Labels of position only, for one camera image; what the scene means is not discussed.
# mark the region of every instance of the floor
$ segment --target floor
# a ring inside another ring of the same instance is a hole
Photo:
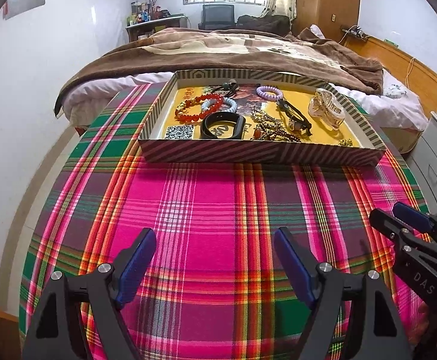
[[[15,256],[13,258],[13,264],[11,269],[7,302],[7,312],[9,314],[18,316],[20,283],[22,281],[23,265],[25,264],[25,257],[27,255],[28,246],[30,245],[30,240],[32,239],[32,234],[34,232],[35,226],[37,225],[38,217],[40,216],[42,207],[45,204],[46,198],[48,197],[58,174],[62,170],[65,162],[70,156],[70,153],[78,144],[79,140],[80,137],[78,136],[78,134],[73,135],[65,149],[58,155],[57,160],[45,177],[45,180],[42,183],[40,190],[35,196],[32,206],[30,208],[30,212],[28,213],[28,216],[25,220],[25,225],[22,228],[22,232],[18,240],[18,245]]]

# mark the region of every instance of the cable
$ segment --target cable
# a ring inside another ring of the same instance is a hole
[[[351,30],[352,28],[354,28],[354,27],[358,27],[358,25],[356,24],[356,25],[354,25],[354,26],[351,26],[348,30],[346,30],[345,35],[344,35],[343,38],[340,40],[340,42],[338,42],[338,44],[340,44],[340,43],[345,39],[345,37],[349,34],[350,30]]]
[[[415,65],[415,57],[413,57],[412,59],[410,59],[410,63],[408,68],[406,69],[406,77],[405,77],[405,86],[407,88],[410,89],[410,84],[409,84],[409,75],[413,70],[413,66]]]

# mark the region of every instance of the metal screw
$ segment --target metal screw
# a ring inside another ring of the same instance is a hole
[[[52,276],[50,276],[50,279],[52,280],[58,280],[62,277],[63,273],[60,271],[55,271],[54,273],[52,273]]]
[[[102,264],[98,267],[98,271],[102,274],[107,273],[110,269],[112,269],[112,266],[110,264]]]
[[[380,274],[377,271],[371,270],[369,271],[369,278],[373,280],[377,280],[380,277]]]
[[[328,264],[327,262],[322,262],[318,268],[320,268],[321,271],[323,272],[330,272],[332,270],[332,266],[330,264]]]

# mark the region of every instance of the human hand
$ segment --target human hand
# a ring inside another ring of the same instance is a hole
[[[412,345],[417,345],[425,332],[427,331],[430,321],[430,309],[425,303],[421,303],[418,308],[418,313],[421,314],[416,327],[409,334],[409,342]]]

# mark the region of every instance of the qr code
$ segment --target qr code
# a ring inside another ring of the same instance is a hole
[[[193,126],[169,126],[166,128],[165,139],[192,139]]]

